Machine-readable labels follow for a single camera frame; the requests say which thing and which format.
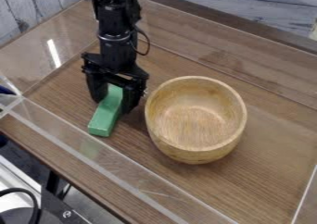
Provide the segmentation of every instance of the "black cable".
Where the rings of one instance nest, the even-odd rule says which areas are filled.
[[[31,197],[32,202],[33,202],[33,213],[32,213],[31,220],[28,221],[28,224],[37,224],[40,209],[39,209],[39,204],[37,204],[35,194],[29,190],[20,189],[20,188],[12,188],[12,189],[7,189],[7,190],[1,191],[0,197],[3,197],[4,195],[7,195],[9,193],[25,193]]]
[[[148,52],[150,52],[150,49],[151,49],[150,38],[148,38],[148,36],[146,35],[144,31],[143,31],[138,26],[135,26],[135,31],[144,37],[144,39],[146,39],[146,41],[147,41],[147,49],[146,49],[144,53],[140,52],[140,51],[138,51],[138,49],[136,49],[136,47],[135,47],[132,41],[130,41],[131,47],[132,47],[132,49],[135,50],[135,52],[136,52],[139,55],[147,56],[147,55],[148,55]]]

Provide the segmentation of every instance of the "bowl rim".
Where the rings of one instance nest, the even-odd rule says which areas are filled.
[[[242,107],[242,119],[241,119],[241,123],[239,123],[239,127],[235,129],[234,133],[230,135],[230,137],[227,139],[225,139],[221,143],[217,143],[211,146],[207,146],[205,148],[199,148],[199,149],[183,149],[180,148],[174,142],[171,142],[170,140],[167,140],[162,135],[159,135],[159,133],[156,132],[156,130],[154,129],[154,127],[150,128],[150,119],[148,119],[148,104],[152,101],[154,96],[156,95],[156,93],[159,92],[159,90],[167,85],[171,84],[175,81],[183,81],[183,80],[191,80],[191,79],[198,79],[198,80],[206,80],[206,81],[211,81],[218,83],[221,86],[223,86],[233,94],[235,99],[238,100],[238,103]],[[178,77],[174,78],[171,80],[167,80],[164,83],[162,83],[162,85],[154,90],[154,92],[151,92],[147,100],[146,100],[146,104],[144,104],[144,120],[146,120],[146,125],[147,125],[147,129],[154,133],[154,135],[162,140],[164,141],[164,143],[168,144],[168,146],[174,147],[178,150],[182,151],[187,151],[187,152],[207,152],[207,151],[213,151],[217,150],[222,147],[225,147],[226,145],[231,144],[231,142],[234,142],[239,136],[242,135],[242,131],[245,129],[245,125],[246,125],[246,120],[247,120],[247,111],[246,111],[246,106],[245,106],[245,102],[242,100],[241,95],[237,93],[237,91],[222,81],[214,80],[213,78],[205,77],[205,76],[183,76],[183,77]]]

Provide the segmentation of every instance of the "green block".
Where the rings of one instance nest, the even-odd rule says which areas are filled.
[[[110,137],[116,119],[122,115],[122,102],[123,89],[110,84],[108,95],[99,103],[88,125],[90,134]]]

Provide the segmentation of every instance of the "wooden bowl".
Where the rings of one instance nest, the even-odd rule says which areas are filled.
[[[221,81],[180,77],[151,93],[144,107],[151,139],[164,155],[205,164],[234,149],[246,123],[241,96]]]

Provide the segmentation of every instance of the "wooden table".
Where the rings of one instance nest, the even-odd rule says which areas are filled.
[[[110,138],[87,134],[96,104],[78,55],[98,51],[88,1],[0,51],[1,71],[24,94],[1,132],[127,222],[290,223],[317,164],[317,43],[180,0],[142,0],[142,7],[148,91],[185,75],[227,83],[249,112],[234,152],[203,166],[167,158],[147,134],[146,98]],[[44,49],[51,39],[61,67]]]

